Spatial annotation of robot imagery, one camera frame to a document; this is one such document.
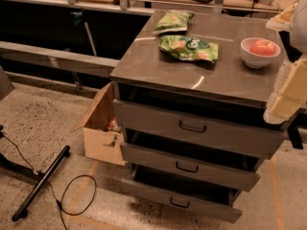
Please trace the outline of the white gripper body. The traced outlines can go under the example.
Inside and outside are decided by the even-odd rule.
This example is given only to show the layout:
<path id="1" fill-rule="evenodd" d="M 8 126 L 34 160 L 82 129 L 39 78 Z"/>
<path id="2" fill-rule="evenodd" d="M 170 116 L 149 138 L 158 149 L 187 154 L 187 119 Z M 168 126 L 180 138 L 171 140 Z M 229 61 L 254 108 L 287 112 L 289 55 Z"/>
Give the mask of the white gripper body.
<path id="1" fill-rule="evenodd" d="M 290 31 L 291 45 L 307 53 L 307 0 L 299 0 L 295 8 Z"/>

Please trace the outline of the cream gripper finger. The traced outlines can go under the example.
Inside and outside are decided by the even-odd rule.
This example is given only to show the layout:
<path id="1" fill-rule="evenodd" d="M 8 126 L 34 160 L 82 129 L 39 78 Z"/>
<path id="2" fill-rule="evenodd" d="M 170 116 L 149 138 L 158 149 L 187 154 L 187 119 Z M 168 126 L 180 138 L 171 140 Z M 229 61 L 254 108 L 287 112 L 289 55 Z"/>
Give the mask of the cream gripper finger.
<path id="1" fill-rule="evenodd" d="M 285 60 L 279 67 L 263 118 L 268 124 L 282 124 L 306 103 L 307 59 Z"/>
<path id="2" fill-rule="evenodd" d="M 290 32 L 294 26 L 297 5 L 298 3 L 295 2 L 278 15 L 272 17 L 267 22 L 266 28 L 276 32 Z"/>

